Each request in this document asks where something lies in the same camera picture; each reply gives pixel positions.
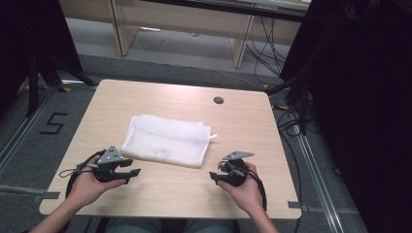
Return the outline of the person's legs in jeans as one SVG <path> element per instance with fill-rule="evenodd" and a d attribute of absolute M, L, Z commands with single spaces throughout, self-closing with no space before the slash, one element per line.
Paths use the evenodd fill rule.
<path fill-rule="evenodd" d="M 240 233 L 230 219 L 111 218 L 105 233 Z"/>

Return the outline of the black tripod stand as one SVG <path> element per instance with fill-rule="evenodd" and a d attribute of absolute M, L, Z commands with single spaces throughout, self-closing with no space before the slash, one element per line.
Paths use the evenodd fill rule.
<path fill-rule="evenodd" d="M 61 59 L 46 53 L 36 53 L 29 61 L 29 104 L 27 117 L 31 117 L 39 108 L 38 75 L 41 75 L 47 86 L 58 87 L 62 84 L 62 79 L 58 76 L 57 70 L 65 71 L 86 85 L 97 86 L 97 82 Z"/>

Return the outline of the metal floor rail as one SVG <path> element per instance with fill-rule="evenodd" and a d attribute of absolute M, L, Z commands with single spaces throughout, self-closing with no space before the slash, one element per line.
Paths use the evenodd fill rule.
<path fill-rule="evenodd" d="M 320 203 L 323 207 L 330 232 L 345 233 L 340 215 L 331 200 L 330 194 L 327 190 L 325 181 L 322 177 L 321 171 L 318 167 L 317 161 L 314 157 L 314 153 L 312 152 L 312 148 L 310 147 L 307 137 L 303 134 L 303 131 L 297 125 L 293 128 L 293 131 L 297 134 L 297 140 L 300 149 L 303 153 L 309 174 L 312 178 Z"/>
<path fill-rule="evenodd" d="M 0 177 L 3 175 L 10 162 L 16 156 L 23 142 L 28 138 L 30 132 L 46 115 L 47 107 L 52 103 L 52 99 L 57 94 L 57 87 L 48 88 L 41 96 L 38 108 L 30 115 L 26 116 L 17 128 L 7 144 L 0 150 Z"/>

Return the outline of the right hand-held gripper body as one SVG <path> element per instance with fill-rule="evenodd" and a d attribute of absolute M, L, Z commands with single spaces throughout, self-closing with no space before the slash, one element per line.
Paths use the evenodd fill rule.
<path fill-rule="evenodd" d="M 254 154 L 236 150 L 223 157 L 223 160 L 218 164 L 218 169 L 227 175 L 226 183 L 240 186 L 246 180 L 248 168 L 244 158 L 250 156 L 254 156 Z"/>

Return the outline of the black curtain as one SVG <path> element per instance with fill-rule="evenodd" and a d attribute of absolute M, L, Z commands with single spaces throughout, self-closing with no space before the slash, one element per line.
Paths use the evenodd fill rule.
<path fill-rule="evenodd" d="M 30 73 L 30 62 L 49 85 L 64 70 L 83 75 L 59 0 L 0 0 L 0 113 L 5 112 Z"/>
<path fill-rule="evenodd" d="M 312 0 L 281 73 L 303 65 L 369 233 L 412 233 L 412 0 Z"/>

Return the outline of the white towel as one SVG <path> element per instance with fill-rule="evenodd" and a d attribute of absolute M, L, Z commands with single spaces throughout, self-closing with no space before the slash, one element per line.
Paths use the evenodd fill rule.
<path fill-rule="evenodd" d="M 216 137 L 202 122 L 134 116 L 120 151 L 137 159 L 200 168 L 210 141 Z"/>

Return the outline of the person's right hand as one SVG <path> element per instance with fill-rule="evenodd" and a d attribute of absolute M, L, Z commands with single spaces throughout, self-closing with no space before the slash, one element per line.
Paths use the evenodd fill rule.
<path fill-rule="evenodd" d="M 238 187 L 222 181 L 218 181 L 218 186 L 225 190 L 236 205 L 250 217 L 261 216 L 265 213 L 261 204 L 258 183 L 250 176 Z"/>

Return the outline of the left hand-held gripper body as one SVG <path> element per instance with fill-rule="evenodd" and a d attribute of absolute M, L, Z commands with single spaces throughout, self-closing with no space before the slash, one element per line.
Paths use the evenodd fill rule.
<path fill-rule="evenodd" d="M 92 169 L 95 178 L 100 182 L 114 181 L 116 169 L 120 167 L 120 162 L 124 160 L 123 156 L 114 146 L 100 151 L 98 155 L 99 158 L 95 163 L 88 162 L 86 166 Z"/>

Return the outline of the light wooden desk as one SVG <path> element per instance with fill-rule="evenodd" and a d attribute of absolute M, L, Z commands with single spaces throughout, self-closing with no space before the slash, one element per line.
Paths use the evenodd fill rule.
<path fill-rule="evenodd" d="M 143 27 L 226 37 L 233 66 L 249 41 L 289 46 L 312 0 L 58 0 L 66 17 L 113 26 L 125 56 Z"/>

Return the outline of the person's left hand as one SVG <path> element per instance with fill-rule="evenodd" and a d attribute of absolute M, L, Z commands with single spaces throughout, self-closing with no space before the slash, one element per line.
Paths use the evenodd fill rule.
<path fill-rule="evenodd" d="M 75 179 L 65 203 L 70 207 L 81 209 L 92 204 L 107 190 L 120 187 L 123 184 L 125 184 L 125 180 L 100 182 L 95 178 L 92 168 L 86 165 Z"/>

